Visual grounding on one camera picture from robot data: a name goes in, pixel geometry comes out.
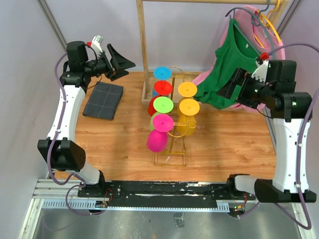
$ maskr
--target wooden frame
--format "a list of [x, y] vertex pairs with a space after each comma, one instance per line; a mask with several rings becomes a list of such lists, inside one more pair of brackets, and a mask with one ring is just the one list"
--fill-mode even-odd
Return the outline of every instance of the wooden frame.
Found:
[[[142, 57], [143, 57], [143, 68], [144, 68], [144, 87], [142, 94], [142, 103], [148, 105], [150, 101], [149, 94], [151, 92], [151, 83], [150, 83], [150, 73], [149, 64], [148, 64], [148, 54], [146, 46], [146, 32], [145, 32], [145, 20], [144, 20], [144, 1], [161, 1], [161, 2], [196, 2], [196, 3], [237, 3], [237, 4], [262, 4], [267, 5], [268, 0], [136, 0], [137, 9], [138, 9], [138, 18], [139, 18], [139, 27], [140, 27], [140, 38], [142, 46]], [[280, 20], [281, 15], [283, 14], [289, 0], [280, 0], [281, 4], [279, 9], [276, 12], [272, 12], [269, 19], [276, 25]], [[275, 5], [277, 0], [270, 0], [271, 5]], [[196, 77], [200, 72], [191, 72], [190, 75]]]

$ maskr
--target white wall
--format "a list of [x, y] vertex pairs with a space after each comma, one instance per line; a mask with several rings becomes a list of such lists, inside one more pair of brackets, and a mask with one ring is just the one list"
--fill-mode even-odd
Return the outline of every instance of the white wall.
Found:
[[[282, 38], [284, 44], [306, 42], [319, 47], [319, 21], [317, 0], [305, 0], [296, 11]], [[286, 57], [297, 62], [297, 88], [299, 92], [314, 94], [319, 88], [319, 54], [307, 47], [292, 46], [286, 49]], [[319, 195], [319, 102], [315, 105], [307, 140], [307, 176], [310, 188]], [[308, 204], [313, 227], [319, 236], [319, 202]]]
[[0, 22], [0, 237], [15, 239], [47, 172], [37, 141], [53, 122], [63, 50], [35, 0], [0, 1]]
[[[99, 34], [143, 69], [135, 0], [47, 0], [67, 42]], [[218, 47], [224, 16], [234, 4], [144, 2], [149, 68], [207, 70]]]

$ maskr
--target pink shirt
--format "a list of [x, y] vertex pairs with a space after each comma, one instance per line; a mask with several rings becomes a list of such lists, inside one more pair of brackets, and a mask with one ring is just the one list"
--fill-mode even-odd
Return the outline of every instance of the pink shirt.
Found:
[[[253, 7], [253, 6], [250, 6], [250, 5], [245, 5], [243, 6], [243, 8], [251, 11], [251, 12], [255, 12], [256, 13], [256, 10], [257, 8]], [[245, 34], [245, 36], [247, 37], [247, 39], [257, 48], [257, 50], [259, 50], [260, 52], [264, 52], [264, 51], [270, 51], [271, 50], [271, 46], [270, 46], [270, 42], [267, 38], [267, 36], [265, 35], [264, 33], [264, 30], [261, 26], [254, 26], [251, 24], [251, 15], [247, 12], [245, 12], [244, 10], [241, 10], [241, 9], [236, 9], [236, 13], [235, 13], [235, 19], [238, 21], [238, 24], [240, 26], [240, 29], [242, 30], [242, 32]], [[225, 28], [225, 31], [219, 41], [219, 45], [222, 46], [225, 39], [226, 39], [226, 36], [227, 36], [227, 31], [228, 31], [228, 25], [226, 26]], [[283, 45], [283, 42], [278, 42], [277, 38], [268, 30], [269, 34], [270, 34], [270, 37], [274, 43], [274, 47], [277, 48], [279, 46], [282, 46]], [[264, 45], [265, 48], [261, 47], [257, 41], [255, 40], [255, 37], [254, 37], [254, 34], [259, 38], [259, 40], [261, 41], [261, 43]], [[276, 51], [276, 59], [278, 60], [284, 60], [285, 59], [285, 50], [284, 48], [283, 49], [280, 49], [278, 51]], [[216, 59], [213, 63], [213, 66], [208, 70], [208, 71], [205, 71], [203, 73], [201, 73], [199, 76], [197, 76], [192, 82], [195, 84], [195, 85], [199, 85], [201, 82], [203, 82], [207, 76], [211, 73], [211, 71], [213, 70], [214, 66], [215, 66], [215, 62], [216, 62]], [[263, 107], [265, 105], [264, 104], [260, 104], [258, 105], [258, 110], [262, 110]], [[252, 109], [252, 108], [249, 108], [247, 106], [244, 106], [244, 105], [241, 105], [241, 104], [234, 104], [232, 106], [230, 106], [229, 108], [232, 108], [232, 109], [241, 109], [241, 108], [244, 108], [245, 110], [247, 111], [250, 111], [250, 112], [257, 112], [257, 110], [255, 109]]]

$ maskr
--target wooden table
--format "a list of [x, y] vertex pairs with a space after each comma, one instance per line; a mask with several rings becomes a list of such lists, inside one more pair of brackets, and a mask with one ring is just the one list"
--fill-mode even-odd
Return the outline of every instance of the wooden table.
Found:
[[[146, 147], [151, 117], [141, 103], [143, 81], [143, 72], [133, 72], [114, 82], [124, 86], [124, 93], [112, 121], [82, 116], [93, 88], [81, 106], [76, 143], [107, 180], [222, 182], [232, 173], [273, 176], [276, 156], [264, 117], [240, 111], [201, 109], [196, 115], [200, 128], [186, 138], [188, 165], [155, 166]], [[66, 174], [56, 175], [65, 178]]]

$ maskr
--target green shirt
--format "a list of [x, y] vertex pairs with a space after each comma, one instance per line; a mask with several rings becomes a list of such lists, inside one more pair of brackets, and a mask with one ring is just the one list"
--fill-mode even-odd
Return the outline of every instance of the green shirt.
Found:
[[225, 42], [215, 51], [216, 63], [214, 69], [197, 86], [197, 93], [194, 96], [195, 100], [211, 104], [219, 110], [233, 105], [240, 93], [241, 87], [236, 86], [230, 99], [216, 94], [230, 80], [236, 68], [243, 68], [248, 72], [254, 72], [257, 68], [256, 57], [258, 54], [236, 29], [234, 23], [237, 24], [237, 21], [229, 20]]

